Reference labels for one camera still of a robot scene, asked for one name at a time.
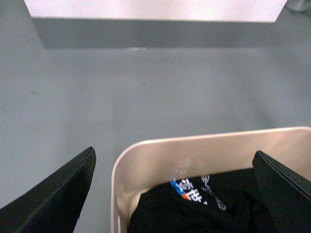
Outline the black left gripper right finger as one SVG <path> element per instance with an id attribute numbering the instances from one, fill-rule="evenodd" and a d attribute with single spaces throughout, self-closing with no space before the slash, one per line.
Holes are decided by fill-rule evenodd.
<path id="1" fill-rule="evenodd" d="M 252 165 L 259 190 L 279 232 L 309 233 L 311 182 L 260 150 L 255 153 Z"/>

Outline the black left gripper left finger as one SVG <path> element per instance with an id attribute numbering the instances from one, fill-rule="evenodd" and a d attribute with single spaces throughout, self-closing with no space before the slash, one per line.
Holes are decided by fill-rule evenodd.
<path id="1" fill-rule="evenodd" d="M 72 233 L 90 190 L 96 153 L 89 147 L 0 210 L 2 233 Z"/>

